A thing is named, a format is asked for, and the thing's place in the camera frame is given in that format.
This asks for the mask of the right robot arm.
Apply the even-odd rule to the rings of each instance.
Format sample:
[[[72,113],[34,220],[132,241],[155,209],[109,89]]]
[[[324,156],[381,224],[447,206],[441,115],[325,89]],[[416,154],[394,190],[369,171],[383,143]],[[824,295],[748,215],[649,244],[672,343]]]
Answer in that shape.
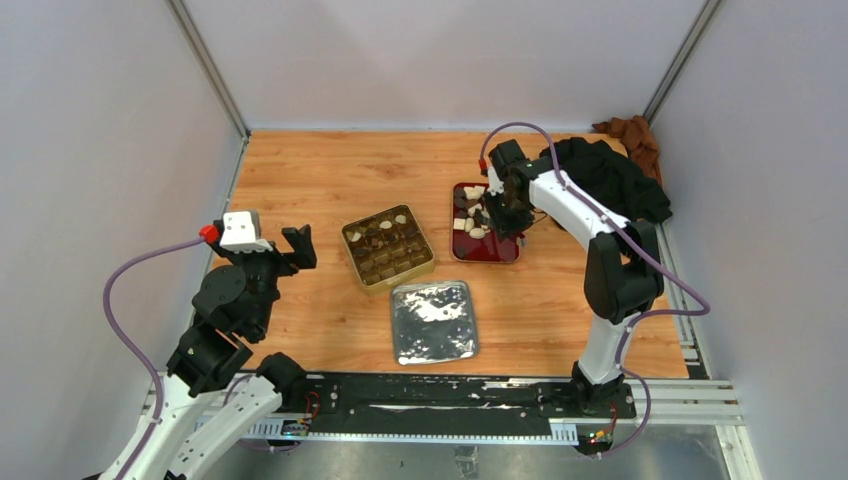
[[[611,403],[625,375],[623,356],[633,321],[664,291],[657,235],[646,221],[630,221],[604,207],[551,158],[480,163],[484,195],[496,234],[518,238],[547,214],[586,253],[583,292],[592,312],[589,340],[575,363],[571,403],[596,417]]]

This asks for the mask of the red chocolate tray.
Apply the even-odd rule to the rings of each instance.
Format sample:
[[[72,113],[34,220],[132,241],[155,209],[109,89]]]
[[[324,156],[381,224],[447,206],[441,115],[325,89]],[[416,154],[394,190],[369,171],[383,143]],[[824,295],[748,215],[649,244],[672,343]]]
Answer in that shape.
[[[455,259],[464,262],[510,264],[519,259],[514,239],[501,239],[495,232],[483,183],[460,182],[452,189],[450,243]]]

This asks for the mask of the gold chocolate tin box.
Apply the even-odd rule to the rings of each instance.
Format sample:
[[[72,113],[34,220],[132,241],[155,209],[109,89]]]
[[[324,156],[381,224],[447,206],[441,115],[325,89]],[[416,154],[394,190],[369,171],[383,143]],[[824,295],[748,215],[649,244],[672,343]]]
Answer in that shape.
[[[407,217],[405,224],[395,221],[395,217],[400,214]],[[386,220],[392,222],[390,230],[379,227]],[[379,234],[367,237],[364,231],[369,227],[377,228]],[[362,238],[351,242],[349,238],[356,231],[362,234]],[[406,204],[355,220],[342,228],[341,235],[357,281],[369,296],[386,293],[435,270],[434,251],[423,228]]]

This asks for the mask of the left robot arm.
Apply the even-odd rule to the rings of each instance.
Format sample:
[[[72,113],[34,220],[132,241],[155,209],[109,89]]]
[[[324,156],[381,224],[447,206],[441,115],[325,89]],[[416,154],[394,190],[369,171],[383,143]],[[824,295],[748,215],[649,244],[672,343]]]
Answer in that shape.
[[[253,217],[227,214],[202,227],[196,238],[142,254],[109,276],[102,292],[106,320],[147,370],[155,399],[100,478],[196,479],[268,414],[299,412],[303,426],[317,416],[320,397],[309,389],[306,371],[289,356],[271,354],[253,374],[239,374],[252,356],[250,345],[266,337],[272,307],[281,297],[279,278],[317,265],[310,225],[286,227],[281,233],[291,247],[288,252],[262,238]],[[208,246],[227,263],[202,279],[192,299],[192,323],[165,372],[159,373],[118,324],[112,289],[131,267],[198,245]]]

